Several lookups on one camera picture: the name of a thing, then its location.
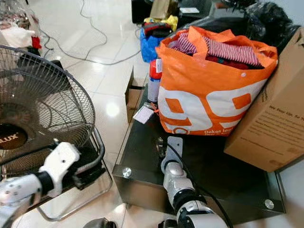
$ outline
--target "blue plastic bag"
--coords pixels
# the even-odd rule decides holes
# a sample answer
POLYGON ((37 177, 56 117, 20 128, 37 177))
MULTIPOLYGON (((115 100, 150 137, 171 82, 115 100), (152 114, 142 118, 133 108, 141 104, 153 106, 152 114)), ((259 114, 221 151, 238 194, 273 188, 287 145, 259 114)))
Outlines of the blue plastic bag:
POLYGON ((142 59, 150 63, 152 60, 157 58, 157 53, 155 48, 158 47, 161 41, 164 38, 157 38, 153 36, 149 36, 148 38, 145 36, 143 29, 141 29, 140 40, 141 40, 141 52, 142 59))

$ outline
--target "fan grille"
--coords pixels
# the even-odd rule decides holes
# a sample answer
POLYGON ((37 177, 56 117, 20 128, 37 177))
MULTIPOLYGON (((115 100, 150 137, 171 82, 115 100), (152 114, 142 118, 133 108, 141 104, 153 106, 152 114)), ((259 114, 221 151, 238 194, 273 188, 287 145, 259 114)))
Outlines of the fan grille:
MULTIPOLYGON (((27 142, 4 150, 0 162, 49 145, 54 138, 81 147, 95 124, 92 101, 84 88, 51 62, 0 46, 0 124, 21 127, 27 142)), ((48 151, 18 158, 2 167, 2 176, 21 175, 40 167, 48 151)))

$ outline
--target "black glass table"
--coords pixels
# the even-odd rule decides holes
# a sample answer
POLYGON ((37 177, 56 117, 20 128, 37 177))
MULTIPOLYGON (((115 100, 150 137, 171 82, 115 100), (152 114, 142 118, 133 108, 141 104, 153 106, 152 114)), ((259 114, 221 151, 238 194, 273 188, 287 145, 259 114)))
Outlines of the black glass table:
MULTIPOLYGON (((139 107, 146 101, 147 87, 139 107)), ((168 136, 178 136, 183 138, 182 158, 196 182, 217 197, 234 224, 285 213, 279 174, 225 154, 225 137, 172 135, 164 131, 156 114, 146 124, 134 121, 128 134, 113 170, 123 202, 174 213, 162 186, 157 145, 160 137, 166 142, 168 136), (123 175, 125 168, 132 172, 128 178, 123 175)), ((221 215, 212 199, 206 199, 221 215)))

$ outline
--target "bottle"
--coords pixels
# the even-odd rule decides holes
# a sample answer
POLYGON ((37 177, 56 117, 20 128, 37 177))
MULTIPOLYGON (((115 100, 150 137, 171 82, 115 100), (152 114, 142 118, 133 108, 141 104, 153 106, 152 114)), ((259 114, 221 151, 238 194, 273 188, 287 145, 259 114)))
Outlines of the bottle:
POLYGON ((148 84, 148 100, 156 103, 162 77, 162 61, 155 59, 150 63, 150 80, 148 84))

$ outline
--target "power cord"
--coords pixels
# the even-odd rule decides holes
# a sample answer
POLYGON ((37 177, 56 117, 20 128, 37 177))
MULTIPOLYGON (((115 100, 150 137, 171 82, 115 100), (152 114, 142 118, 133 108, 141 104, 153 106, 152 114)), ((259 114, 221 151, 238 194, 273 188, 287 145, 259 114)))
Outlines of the power cord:
POLYGON ((226 219, 226 223, 228 224, 229 228, 233 228, 233 224, 227 214, 227 212, 225 211, 225 209, 222 207, 222 205, 220 204, 220 202, 218 201, 218 199, 209 191, 207 191, 204 187, 200 186, 197 182, 195 182, 191 172, 189 171, 188 167, 186 166, 185 162, 183 161, 183 159, 181 158, 181 156, 177 153, 177 151, 170 145, 167 144, 171 150, 175 153, 175 155, 179 158, 179 160, 182 162, 183 164, 183 168, 185 169, 189 179, 192 181, 194 187, 197 187, 198 189, 202 190, 204 193, 206 193, 207 195, 209 195, 217 204, 218 208, 220 209, 220 211, 223 213, 225 219, 226 219))
POLYGON ((85 56, 84 58, 80 58, 80 57, 76 57, 76 56, 70 55, 69 53, 65 52, 65 51, 62 49, 62 47, 60 46, 59 42, 58 42, 54 37, 51 37, 51 36, 50 36, 49 34, 47 34, 45 31, 43 31, 42 29, 40 29, 40 31, 41 31, 42 33, 44 33, 44 34, 47 36, 47 41, 46 41, 46 43, 44 44, 44 47, 47 49, 47 52, 44 54, 44 58, 46 57, 46 55, 48 54, 49 51, 54 50, 54 48, 49 48, 49 47, 47 47, 47 44, 48 44, 48 42, 49 42, 51 39, 54 40, 54 41, 56 42, 58 48, 59 48, 66 56, 69 56, 69 57, 74 58, 74 59, 79 59, 79 60, 83 60, 83 61, 87 61, 87 62, 92 62, 92 63, 98 63, 98 64, 101 64, 101 65, 107 65, 107 66, 111 66, 111 65, 115 65, 115 64, 124 62, 124 61, 126 61, 126 60, 128 60, 128 59, 130 59, 130 58, 132 58, 132 57, 134 57, 134 56, 136 56, 138 53, 140 53, 141 50, 137 51, 135 54, 133 54, 133 55, 127 57, 127 58, 124 58, 124 59, 122 59, 122 60, 118 60, 118 61, 116 61, 116 62, 114 62, 114 63, 101 63, 101 62, 97 62, 97 61, 93 61, 93 60, 87 59, 88 56, 89 56, 89 54, 90 54, 90 52, 91 52, 94 48, 99 47, 99 46, 102 46, 102 45, 105 45, 105 44, 107 43, 108 37, 106 36, 106 34, 105 34, 103 31, 99 30, 98 28, 96 28, 96 27, 93 25, 92 17, 88 17, 88 16, 85 16, 85 15, 83 14, 83 9, 84 9, 84 6, 85 6, 85 0, 82 0, 82 1, 83 1, 83 4, 82 4, 81 10, 80 10, 80 15, 81 15, 82 17, 86 18, 86 19, 90 19, 90 24, 91 24, 91 26, 92 26, 96 31, 98 31, 99 33, 101 33, 102 35, 104 35, 104 37, 105 37, 105 42, 102 43, 102 44, 98 44, 98 45, 96 45, 96 46, 90 48, 89 51, 87 52, 86 56, 85 56))

